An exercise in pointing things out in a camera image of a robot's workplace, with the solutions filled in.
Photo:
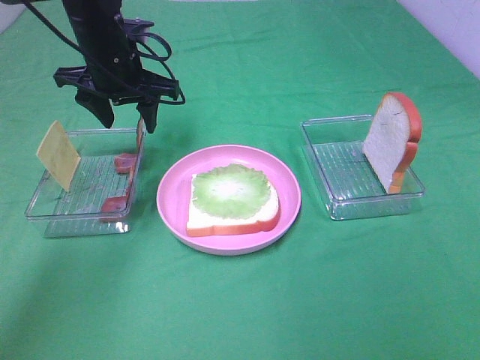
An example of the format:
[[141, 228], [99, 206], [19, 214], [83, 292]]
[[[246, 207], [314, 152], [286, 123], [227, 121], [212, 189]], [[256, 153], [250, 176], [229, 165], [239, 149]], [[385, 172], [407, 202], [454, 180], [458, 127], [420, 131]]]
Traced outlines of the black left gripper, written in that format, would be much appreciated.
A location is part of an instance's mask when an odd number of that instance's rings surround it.
[[105, 128], [114, 122], [109, 99], [115, 104], [139, 102], [136, 109], [153, 134], [158, 104], [181, 103], [179, 81], [166, 65], [172, 49], [163, 37], [149, 31], [155, 24], [123, 17], [69, 20], [85, 65], [60, 67], [54, 73], [56, 85], [77, 87], [75, 101]]

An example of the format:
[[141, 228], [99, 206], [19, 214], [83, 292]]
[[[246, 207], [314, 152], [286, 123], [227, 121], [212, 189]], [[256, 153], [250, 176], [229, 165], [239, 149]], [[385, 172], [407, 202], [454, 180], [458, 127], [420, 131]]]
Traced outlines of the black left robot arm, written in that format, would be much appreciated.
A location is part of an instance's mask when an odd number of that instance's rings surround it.
[[179, 81], [169, 71], [162, 76], [146, 70], [141, 60], [164, 65], [170, 45], [143, 19], [125, 19], [120, 1], [64, 1], [78, 50], [85, 59], [79, 67], [60, 67], [57, 86], [74, 86], [75, 101], [92, 113], [105, 128], [114, 122], [113, 106], [136, 104], [153, 133], [160, 104], [183, 104]]

